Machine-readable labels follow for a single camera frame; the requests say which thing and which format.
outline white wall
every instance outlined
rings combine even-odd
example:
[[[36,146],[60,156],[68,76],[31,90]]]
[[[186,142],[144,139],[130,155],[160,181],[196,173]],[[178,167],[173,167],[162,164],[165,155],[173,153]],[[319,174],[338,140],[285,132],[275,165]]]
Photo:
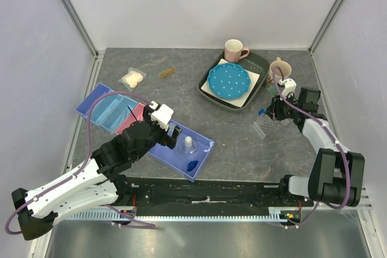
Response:
[[[71,0],[106,47],[307,48],[334,0]]]
[[[345,0],[315,57],[341,140],[366,158],[387,242],[387,0]]]
[[[0,60],[0,257],[26,257],[11,192],[60,175],[92,57],[59,0],[0,0]]]

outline gray tray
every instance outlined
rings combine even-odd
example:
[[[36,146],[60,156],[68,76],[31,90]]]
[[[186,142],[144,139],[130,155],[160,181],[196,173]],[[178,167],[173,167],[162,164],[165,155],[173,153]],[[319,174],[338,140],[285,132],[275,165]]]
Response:
[[[259,55],[250,52],[250,54],[245,57],[244,59],[241,59],[237,62],[238,65],[240,65],[242,68],[246,69],[247,71],[257,73],[259,74],[259,79],[256,82],[253,90],[251,91],[249,97],[247,98],[246,102],[243,104],[242,107],[236,107],[234,105],[228,104],[227,102],[218,99],[216,97],[211,96],[210,94],[204,92],[201,90],[201,87],[204,85],[204,83],[207,80],[208,73],[212,68],[217,66],[219,61],[224,58],[224,52],[222,52],[219,56],[219,58],[216,60],[216,62],[207,70],[207,72],[204,74],[204,76],[200,79],[200,82],[198,84],[198,90],[199,93],[209,102],[213,103],[215,106],[222,108],[229,112],[241,112],[243,109],[245,109],[250,102],[253,100],[255,94],[258,92],[260,87],[265,83],[266,77],[269,70],[269,63],[267,60],[265,60],[263,57],[260,57]]]

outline blue tray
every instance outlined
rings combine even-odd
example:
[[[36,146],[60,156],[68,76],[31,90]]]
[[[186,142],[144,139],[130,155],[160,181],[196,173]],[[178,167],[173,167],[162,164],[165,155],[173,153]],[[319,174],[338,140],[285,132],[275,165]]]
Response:
[[[242,97],[250,87],[248,72],[234,63],[222,63],[210,70],[209,88],[217,96],[232,100]]]
[[[215,142],[187,128],[186,126],[171,120],[171,122],[169,122],[170,127],[173,127],[173,124],[178,125],[182,129],[175,148],[170,150],[170,148],[166,146],[157,144],[148,152],[148,154],[169,169],[185,177],[189,181],[194,182],[213,150]],[[194,154],[184,154],[180,151],[181,149],[179,144],[184,142],[184,139],[187,136],[191,136],[193,140],[198,142],[198,149]],[[198,164],[192,171],[189,172],[188,164],[194,160],[197,160]]]
[[[76,108],[76,111],[83,118],[86,118],[92,103],[98,97],[104,95],[107,92],[113,92],[113,90],[101,83],[98,84],[94,90],[84,99],[84,101]],[[129,116],[130,111],[128,106],[132,110],[136,111],[136,109],[134,109],[136,105],[136,101],[126,96],[108,96],[99,102],[96,107],[94,107],[93,113],[91,114],[91,121],[106,132],[115,132],[117,128],[122,123],[124,123],[125,120],[127,120],[127,118],[131,118]],[[179,127],[182,129],[175,149],[170,150],[170,148],[158,144],[154,146],[148,153],[150,156],[155,158],[158,162],[162,163],[169,169],[194,182],[200,173],[200,170],[203,168],[204,163],[206,163],[215,142],[175,121],[171,120],[169,123],[170,126],[173,126],[173,123],[179,125]],[[186,155],[180,152],[179,143],[184,142],[186,136],[191,136],[198,142],[198,149],[193,155]],[[198,161],[197,166],[192,171],[188,171],[188,164],[194,160]]]

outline metal panel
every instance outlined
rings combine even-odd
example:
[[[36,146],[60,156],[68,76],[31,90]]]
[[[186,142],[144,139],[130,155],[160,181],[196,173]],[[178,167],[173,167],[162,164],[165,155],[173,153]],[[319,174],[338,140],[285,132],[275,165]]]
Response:
[[[380,242],[380,237],[375,230],[375,221],[372,217],[373,211],[363,210],[358,211],[360,222],[362,223],[363,232],[365,239],[368,244],[369,252],[372,257],[386,257],[385,249],[383,244]]]
[[[87,48],[89,49],[90,53],[96,57],[98,55],[98,51],[96,47],[94,46],[89,34],[86,31],[86,28],[83,26],[82,21],[80,20],[77,11],[75,10],[74,6],[72,5],[70,0],[60,0],[65,7],[65,10],[67,11],[71,21],[77,28],[79,34],[81,35],[83,41],[85,42]]]
[[[347,146],[366,157],[364,184],[387,241],[385,175],[387,74],[386,0],[345,0],[314,52],[326,96]]]
[[[334,0],[72,0],[97,48],[307,48]]]
[[[268,216],[136,216],[139,221],[166,221],[166,222],[287,222],[286,219],[280,219],[280,210],[269,210]],[[82,211],[67,220],[73,221],[127,221],[118,213],[109,208],[91,208],[90,210]]]
[[[332,23],[332,20],[334,19],[337,11],[339,11],[341,5],[343,4],[343,1],[344,0],[335,0],[334,1],[331,9],[328,12],[328,15],[326,16],[326,18],[324,19],[324,22],[321,25],[321,27],[320,27],[316,37],[312,41],[312,44],[311,44],[311,46],[309,48],[311,53],[313,53],[316,50],[316,48],[319,45],[322,37],[324,36],[325,32],[329,28],[330,24]]]
[[[139,230],[63,221],[46,257],[371,257],[356,211],[317,212],[298,230],[255,222],[155,224]]]

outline clear plastic container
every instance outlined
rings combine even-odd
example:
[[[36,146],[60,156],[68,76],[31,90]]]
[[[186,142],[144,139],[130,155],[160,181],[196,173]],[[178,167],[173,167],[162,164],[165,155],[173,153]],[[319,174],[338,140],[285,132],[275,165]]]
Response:
[[[286,125],[289,124],[289,119],[282,121],[272,120],[268,115],[263,113],[262,110],[258,112],[256,121],[253,123],[253,128],[259,136],[264,139],[266,135],[283,129]]]
[[[198,150],[198,142],[191,136],[186,136],[180,141],[179,148],[183,154],[192,155]]]

